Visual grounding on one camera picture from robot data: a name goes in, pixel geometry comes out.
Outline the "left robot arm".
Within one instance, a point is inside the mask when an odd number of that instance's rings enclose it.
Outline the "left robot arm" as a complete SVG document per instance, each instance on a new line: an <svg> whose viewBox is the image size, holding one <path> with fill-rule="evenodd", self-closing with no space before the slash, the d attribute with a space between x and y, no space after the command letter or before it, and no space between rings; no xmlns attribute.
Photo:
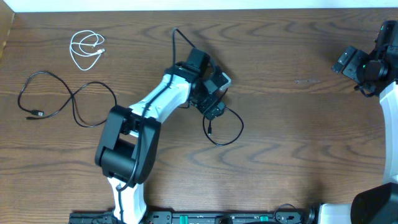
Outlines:
<svg viewBox="0 0 398 224"><path fill-rule="evenodd" d="M95 164L111 184L114 223L140 223L147 206L144 182L155 162L162 123L184 103L191 103L209 120L225 105L217 91L231 79L204 51L193 48L184 62L173 62L159 85L144 99L111 108L95 154Z"/></svg>

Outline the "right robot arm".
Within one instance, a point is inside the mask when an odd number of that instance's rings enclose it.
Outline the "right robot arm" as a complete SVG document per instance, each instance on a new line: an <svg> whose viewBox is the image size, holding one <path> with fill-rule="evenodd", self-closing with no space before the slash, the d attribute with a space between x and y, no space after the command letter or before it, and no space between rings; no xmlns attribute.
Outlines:
<svg viewBox="0 0 398 224"><path fill-rule="evenodd" d="M351 203L322 203L310 214L314 223L397 223L397 21L384 21L369 53L349 46L331 68L355 82L366 98L376 97L385 128L385 163L379 186Z"/></svg>

